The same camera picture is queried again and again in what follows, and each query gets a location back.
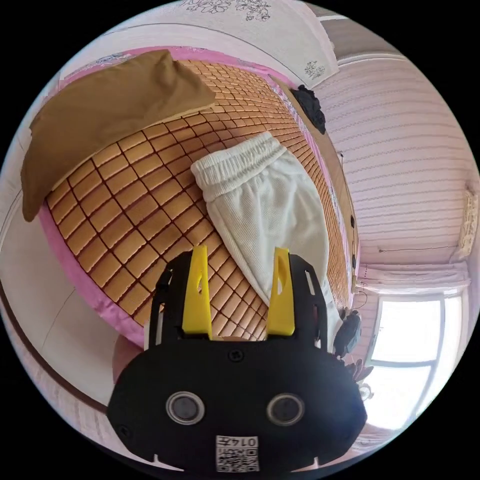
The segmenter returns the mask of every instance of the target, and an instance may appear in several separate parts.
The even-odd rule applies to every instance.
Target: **screw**
[[[244,353],[241,350],[230,350],[228,352],[228,359],[231,362],[241,362],[244,359]]]
[[[120,425],[118,427],[118,433],[122,436],[122,437],[125,437],[127,439],[129,439],[131,436],[132,436],[132,433],[130,432],[130,430],[125,426],[125,425]]]

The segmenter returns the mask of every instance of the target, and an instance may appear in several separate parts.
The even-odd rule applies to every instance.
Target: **curtain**
[[[460,293],[470,285],[465,261],[443,265],[361,264],[356,286],[379,295]]]
[[[458,262],[467,258],[472,252],[477,234],[479,219],[479,196],[470,190],[465,190],[463,219],[460,229],[458,246],[450,257],[450,262]]]

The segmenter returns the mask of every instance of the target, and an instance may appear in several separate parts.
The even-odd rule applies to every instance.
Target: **pink bed sheet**
[[[284,94],[282,89],[270,78],[270,75],[280,79],[282,82],[285,82],[290,87],[296,87],[290,79],[286,78],[281,73],[272,70],[271,68],[265,67],[263,65],[258,65],[255,63],[250,63],[243,61],[239,58],[235,58],[224,53],[206,50],[203,48],[195,47],[178,47],[178,46],[157,46],[157,47],[147,47],[147,48],[137,48],[133,50],[124,51],[121,53],[116,53],[109,55],[104,58],[85,65],[84,67],[76,70],[71,75],[60,80],[57,87],[50,92],[48,98],[55,95],[59,90],[64,88],[69,83],[73,82],[76,79],[79,79],[85,75],[96,72],[97,70],[104,69],[111,65],[115,65],[119,62],[123,62],[128,58],[134,57],[136,55],[148,52],[151,50],[158,49],[168,49],[171,52],[172,57],[175,60],[194,60],[194,61],[205,61],[211,63],[222,63],[224,65],[229,65],[232,67],[237,67],[243,70],[253,72],[262,78],[264,78],[268,84],[273,88],[275,93],[279,95],[282,101],[285,103],[286,107],[291,112],[293,118],[298,124],[299,128],[305,135],[305,138],[310,145],[312,151],[314,152],[317,161],[320,165],[320,168],[325,176],[330,196],[335,208],[336,217],[338,224],[340,226],[340,231],[343,239],[343,250],[345,253],[345,261],[347,265],[347,278],[349,281],[349,286],[351,287],[352,281],[352,262],[350,248],[347,240],[347,231],[345,222],[343,220],[342,214],[340,212],[339,204],[337,202],[337,197],[333,189],[333,184],[325,165],[325,161],[322,158],[318,146],[315,143],[314,139],[310,135],[307,127],[304,122],[294,109],[291,102],[288,100],[287,96]],[[74,257],[69,247],[67,246],[65,240],[60,234],[57,225],[50,213],[50,210],[46,203],[42,206],[39,218],[47,241],[53,250],[55,256],[60,262],[65,274],[68,279],[72,282],[75,289],[78,293],[84,298],[87,304],[92,307],[95,312],[105,320],[109,325],[111,325],[120,335],[123,335],[133,343],[137,344],[139,347],[144,346],[144,329],[139,325],[128,313],[126,313],[122,308],[120,308],[116,303],[114,303],[110,298],[97,286],[97,284],[88,276],[88,274],[82,269],[77,259]]]

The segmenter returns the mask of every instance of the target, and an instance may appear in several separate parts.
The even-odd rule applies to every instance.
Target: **camera lens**
[[[304,415],[304,411],[302,400],[291,393],[276,395],[266,408],[268,419],[283,427],[296,424]]]
[[[205,406],[194,393],[179,391],[168,398],[166,412],[178,424],[194,425],[204,417]]]

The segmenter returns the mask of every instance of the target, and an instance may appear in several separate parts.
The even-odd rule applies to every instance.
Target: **cable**
[[[379,253],[382,253],[382,252],[406,252],[408,250],[416,250],[416,251],[420,251],[420,250],[439,250],[439,249],[454,249],[456,247],[456,245],[452,245],[452,246],[429,246],[429,247],[425,247],[425,248],[398,248],[398,249],[395,249],[395,250],[384,250],[383,248],[379,248],[378,249],[378,252]]]
[[[367,302],[369,301],[369,296],[366,294],[366,292],[364,290],[359,290],[357,292],[358,294],[364,294],[365,295],[365,301],[358,307],[354,308],[354,310],[360,310],[362,307],[364,307]]]

